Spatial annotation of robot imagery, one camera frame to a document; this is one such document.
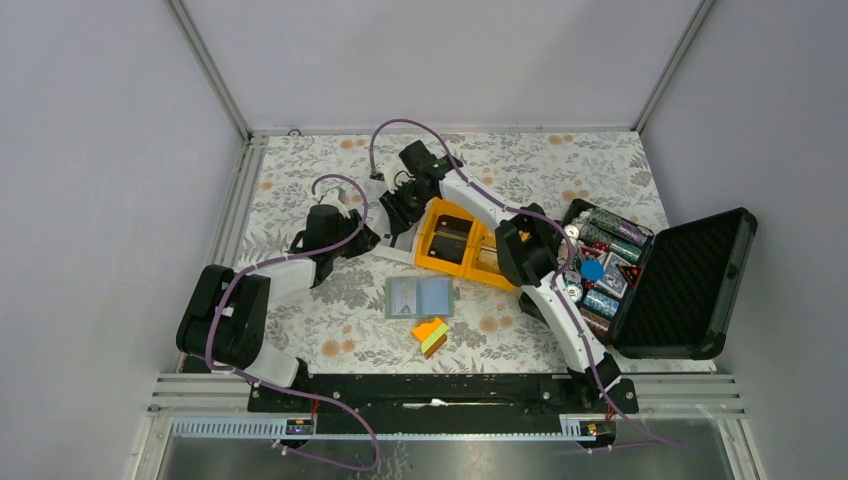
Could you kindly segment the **black credit card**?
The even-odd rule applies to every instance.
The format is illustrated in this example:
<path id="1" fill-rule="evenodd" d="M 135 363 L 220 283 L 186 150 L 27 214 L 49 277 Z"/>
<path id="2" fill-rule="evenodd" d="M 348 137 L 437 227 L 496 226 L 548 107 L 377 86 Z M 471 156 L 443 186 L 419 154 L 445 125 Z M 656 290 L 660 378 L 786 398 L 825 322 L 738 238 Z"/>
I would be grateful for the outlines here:
<path id="1" fill-rule="evenodd" d="M 472 226 L 472 220 L 446 214 L 439 215 L 432 239 L 426 247 L 427 256 L 461 265 Z"/>

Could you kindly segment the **green card holder wallet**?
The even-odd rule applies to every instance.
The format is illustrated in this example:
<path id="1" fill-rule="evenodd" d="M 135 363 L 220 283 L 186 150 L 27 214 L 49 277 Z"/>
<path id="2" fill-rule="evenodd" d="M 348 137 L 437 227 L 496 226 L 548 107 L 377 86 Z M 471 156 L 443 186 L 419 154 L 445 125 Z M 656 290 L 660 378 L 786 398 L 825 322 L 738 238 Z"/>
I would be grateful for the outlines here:
<path id="1" fill-rule="evenodd" d="M 417 281 L 417 313 L 411 316 L 393 316 L 390 311 L 390 282 L 392 279 L 414 279 Z M 389 277 L 385 281 L 385 308 L 387 319 L 421 319 L 431 317 L 450 318 L 454 315 L 455 302 L 460 298 L 459 290 L 450 276 Z"/>

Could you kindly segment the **yellow plastic divided bin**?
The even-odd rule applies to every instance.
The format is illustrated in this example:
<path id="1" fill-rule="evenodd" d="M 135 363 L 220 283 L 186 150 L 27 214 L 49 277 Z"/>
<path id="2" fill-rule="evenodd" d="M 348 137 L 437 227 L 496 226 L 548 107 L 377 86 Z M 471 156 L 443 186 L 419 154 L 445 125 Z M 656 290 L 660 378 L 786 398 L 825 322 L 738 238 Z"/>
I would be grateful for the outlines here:
<path id="1" fill-rule="evenodd" d="M 417 267 L 505 291 L 516 289 L 498 267 L 493 232 L 446 200 L 435 198 L 428 205 L 413 253 Z"/>

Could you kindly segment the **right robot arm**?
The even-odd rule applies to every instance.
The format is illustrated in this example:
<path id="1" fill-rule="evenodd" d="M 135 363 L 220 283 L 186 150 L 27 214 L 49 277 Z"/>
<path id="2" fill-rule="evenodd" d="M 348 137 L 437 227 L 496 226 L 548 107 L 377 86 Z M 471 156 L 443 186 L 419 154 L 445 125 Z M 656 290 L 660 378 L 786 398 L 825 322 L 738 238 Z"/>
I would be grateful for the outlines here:
<path id="1" fill-rule="evenodd" d="M 386 173 L 387 191 L 380 197 L 390 234 L 398 236 L 410 230 L 435 198 L 458 205 L 482 222 L 494 234 L 501 274 L 541 313 L 563 351 L 568 370 L 585 376 L 573 386 L 575 402 L 589 412 L 601 410 L 612 400 L 622 373 L 567 296 L 557 262 L 558 249 L 567 239 L 562 225 L 537 204 L 520 207 L 506 200 L 466 174 L 456 157 L 446 153 L 439 158 L 422 141 L 406 146 L 399 158 L 409 179 L 395 185 L 394 176 Z"/>

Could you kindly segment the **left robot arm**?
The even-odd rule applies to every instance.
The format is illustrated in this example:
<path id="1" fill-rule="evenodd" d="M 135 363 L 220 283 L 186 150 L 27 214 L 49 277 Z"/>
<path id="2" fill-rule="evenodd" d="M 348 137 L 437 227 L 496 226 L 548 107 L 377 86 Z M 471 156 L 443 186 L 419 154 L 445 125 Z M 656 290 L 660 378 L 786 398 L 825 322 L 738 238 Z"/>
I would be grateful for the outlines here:
<path id="1" fill-rule="evenodd" d="M 272 398 L 282 408 L 301 409 L 310 397 L 308 381 L 298 376 L 306 365 L 264 339 L 269 303 L 320 285 L 336 259 L 363 255 L 379 242 L 358 210 L 311 207 L 284 256 L 251 266 L 243 276 L 222 265 L 204 267 L 176 332 L 177 349 L 273 384 Z"/>

